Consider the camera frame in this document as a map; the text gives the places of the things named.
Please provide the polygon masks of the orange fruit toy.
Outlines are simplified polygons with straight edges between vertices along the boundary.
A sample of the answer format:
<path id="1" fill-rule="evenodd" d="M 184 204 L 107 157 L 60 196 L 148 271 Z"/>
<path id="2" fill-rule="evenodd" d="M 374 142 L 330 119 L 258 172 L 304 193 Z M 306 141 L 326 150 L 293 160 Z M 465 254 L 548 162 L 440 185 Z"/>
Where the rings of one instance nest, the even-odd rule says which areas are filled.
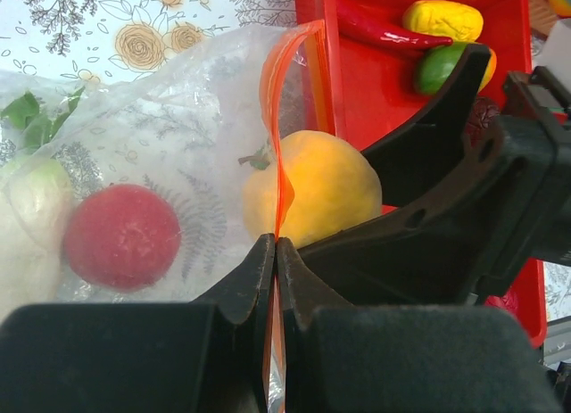
<path id="1" fill-rule="evenodd" d="M 381 215 L 382 187 L 364 156 L 325 132 L 301 130 L 282 139 L 282 162 L 294 199 L 279 230 L 302 248 Z M 246 161 L 243 220 L 251 238 L 275 229 L 277 162 L 268 147 Z"/>

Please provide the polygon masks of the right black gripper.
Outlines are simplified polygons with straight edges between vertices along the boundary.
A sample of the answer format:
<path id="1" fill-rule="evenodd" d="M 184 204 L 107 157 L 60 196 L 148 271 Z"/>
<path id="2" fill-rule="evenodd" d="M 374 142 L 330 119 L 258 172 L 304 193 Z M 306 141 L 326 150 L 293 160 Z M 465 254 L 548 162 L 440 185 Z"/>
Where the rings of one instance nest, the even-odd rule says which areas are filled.
<path id="1" fill-rule="evenodd" d="M 416 114 L 362 154 L 384 195 L 422 195 L 464 156 L 468 115 L 491 50 L 468 45 L 443 87 Z M 570 263 L 570 94 L 545 67 L 510 73 L 494 121 L 500 172 L 497 266 L 529 258 Z"/>

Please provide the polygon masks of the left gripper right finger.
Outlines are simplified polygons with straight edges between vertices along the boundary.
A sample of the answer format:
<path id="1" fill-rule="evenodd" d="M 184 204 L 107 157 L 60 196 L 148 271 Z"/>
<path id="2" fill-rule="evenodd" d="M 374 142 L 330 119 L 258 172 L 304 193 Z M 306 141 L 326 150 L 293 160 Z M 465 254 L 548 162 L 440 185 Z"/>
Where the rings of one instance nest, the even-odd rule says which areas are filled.
<path id="1" fill-rule="evenodd" d="M 476 306 L 356 307 L 277 243 L 289 412 L 558 412 L 525 332 Z"/>

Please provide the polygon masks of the green orange mango toy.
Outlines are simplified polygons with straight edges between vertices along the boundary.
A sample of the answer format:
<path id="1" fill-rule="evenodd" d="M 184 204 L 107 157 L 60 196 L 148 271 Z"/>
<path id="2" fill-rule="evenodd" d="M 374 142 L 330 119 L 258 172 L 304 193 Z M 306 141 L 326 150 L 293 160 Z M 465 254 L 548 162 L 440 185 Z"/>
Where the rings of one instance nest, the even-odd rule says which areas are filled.
<path id="1" fill-rule="evenodd" d="M 423 96 L 437 93 L 455 69 L 467 45 L 471 42 L 456 41 L 427 51 L 415 71 L 415 92 Z"/>

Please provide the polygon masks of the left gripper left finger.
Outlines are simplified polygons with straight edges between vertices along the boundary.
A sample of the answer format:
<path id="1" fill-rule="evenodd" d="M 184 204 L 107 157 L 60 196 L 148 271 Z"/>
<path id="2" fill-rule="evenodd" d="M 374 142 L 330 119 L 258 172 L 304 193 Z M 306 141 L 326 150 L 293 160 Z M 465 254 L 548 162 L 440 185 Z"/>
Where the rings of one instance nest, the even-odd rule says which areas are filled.
<path id="1" fill-rule="evenodd" d="M 263 412 L 273 235 L 191 302 L 29 305 L 1 326 L 4 412 Z"/>

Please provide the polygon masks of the red apple toy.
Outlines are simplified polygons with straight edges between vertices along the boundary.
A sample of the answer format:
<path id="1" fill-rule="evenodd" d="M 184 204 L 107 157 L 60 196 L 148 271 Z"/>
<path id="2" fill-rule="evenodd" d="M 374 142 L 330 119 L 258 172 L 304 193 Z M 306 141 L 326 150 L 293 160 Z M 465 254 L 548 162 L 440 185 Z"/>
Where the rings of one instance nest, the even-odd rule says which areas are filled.
<path id="1" fill-rule="evenodd" d="M 172 207 L 153 190 L 108 186 L 74 211 L 63 249 L 71 270 L 91 284 L 136 291 L 166 275 L 181 245 Z"/>

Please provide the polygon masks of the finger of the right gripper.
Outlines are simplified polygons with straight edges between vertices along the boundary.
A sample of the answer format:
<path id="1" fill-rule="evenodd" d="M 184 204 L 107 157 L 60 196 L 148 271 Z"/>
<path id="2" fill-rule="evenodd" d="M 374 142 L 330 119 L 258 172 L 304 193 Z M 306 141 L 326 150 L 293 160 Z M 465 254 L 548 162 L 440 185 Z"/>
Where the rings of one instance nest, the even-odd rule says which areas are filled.
<path id="1" fill-rule="evenodd" d="M 462 304 L 472 293 L 505 293 L 525 262 L 494 263 L 496 137 L 493 124 L 439 184 L 396 211 L 304 247 L 303 262 L 359 305 Z"/>

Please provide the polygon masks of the dark purple fruit toy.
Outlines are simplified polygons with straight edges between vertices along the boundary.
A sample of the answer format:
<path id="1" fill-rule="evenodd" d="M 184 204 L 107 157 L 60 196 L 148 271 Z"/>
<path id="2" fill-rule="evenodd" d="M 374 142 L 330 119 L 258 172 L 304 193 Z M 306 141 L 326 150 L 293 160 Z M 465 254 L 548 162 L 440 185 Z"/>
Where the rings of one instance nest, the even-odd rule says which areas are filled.
<path id="1" fill-rule="evenodd" d="M 465 133 L 472 146 L 482 138 L 491 120 L 500 112 L 500 107 L 493 99 L 480 95 L 476 97 L 465 126 Z"/>

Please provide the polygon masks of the yellow corn toy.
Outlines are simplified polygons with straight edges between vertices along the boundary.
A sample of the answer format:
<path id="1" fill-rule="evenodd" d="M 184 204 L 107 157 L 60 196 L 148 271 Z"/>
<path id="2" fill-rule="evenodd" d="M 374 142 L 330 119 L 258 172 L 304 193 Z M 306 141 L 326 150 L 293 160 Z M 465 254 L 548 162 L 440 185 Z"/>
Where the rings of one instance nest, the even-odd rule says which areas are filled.
<path id="1" fill-rule="evenodd" d="M 418 0 L 402 15 L 405 29 L 454 41 L 475 42 L 484 17 L 474 7 L 448 0 Z"/>

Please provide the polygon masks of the clear zip top bag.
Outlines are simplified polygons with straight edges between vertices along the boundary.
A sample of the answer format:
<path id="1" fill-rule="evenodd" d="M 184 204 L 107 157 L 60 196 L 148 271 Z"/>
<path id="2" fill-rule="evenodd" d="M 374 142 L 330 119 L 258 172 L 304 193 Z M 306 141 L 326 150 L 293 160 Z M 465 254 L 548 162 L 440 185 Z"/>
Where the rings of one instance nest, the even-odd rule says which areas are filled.
<path id="1" fill-rule="evenodd" d="M 325 129 L 325 24 L 148 77 L 1 77 L 1 409 L 262 412 L 283 136 Z"/>

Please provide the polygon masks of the red pomegranate toy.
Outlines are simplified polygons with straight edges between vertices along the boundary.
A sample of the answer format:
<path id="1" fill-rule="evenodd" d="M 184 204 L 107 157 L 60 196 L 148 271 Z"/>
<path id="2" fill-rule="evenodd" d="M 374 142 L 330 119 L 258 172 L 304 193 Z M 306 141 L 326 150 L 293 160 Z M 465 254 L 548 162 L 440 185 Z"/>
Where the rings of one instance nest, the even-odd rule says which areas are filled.
<path id="1" fill-rule="evenodd" d="M 493 307 L 508 312 L 514 318 L 518 318 L 519 312 L 519 296 L 514 287 L 510 287 L 503 296 L 489 296 L 484 306 Z"/>

